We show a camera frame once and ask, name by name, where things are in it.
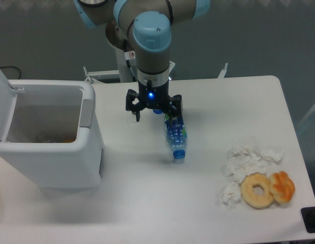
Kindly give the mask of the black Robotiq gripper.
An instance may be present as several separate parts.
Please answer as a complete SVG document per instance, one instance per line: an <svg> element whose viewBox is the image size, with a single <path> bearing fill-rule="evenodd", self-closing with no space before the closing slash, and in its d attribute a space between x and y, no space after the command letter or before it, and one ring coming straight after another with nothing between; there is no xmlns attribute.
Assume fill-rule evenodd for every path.
<svg viewBox="0 0 315 244"><path fill-rule="evenodd" d="M163 109L163 113L171 118L182 117L182 95L169 96L169 81L157 87L147 86L138 82L139 93L129 89L125 100L126 111L140 120L140 111L144 108Z"/></svg>

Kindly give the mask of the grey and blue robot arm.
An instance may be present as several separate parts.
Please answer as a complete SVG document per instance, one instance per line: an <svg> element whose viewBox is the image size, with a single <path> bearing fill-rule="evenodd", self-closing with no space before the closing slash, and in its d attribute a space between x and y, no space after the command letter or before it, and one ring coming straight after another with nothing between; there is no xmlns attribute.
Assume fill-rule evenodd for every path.
<svg viewBox="0 0 315 244"><path fill-rule="evenodd" d="M135 52L138 91L128 90L125 108L140 119L155 109L170 118L182 116L181 95L169 95L173 24L206 14L210 1L75 1L82 20L96 27L113 23L125 50Z"/></svg>

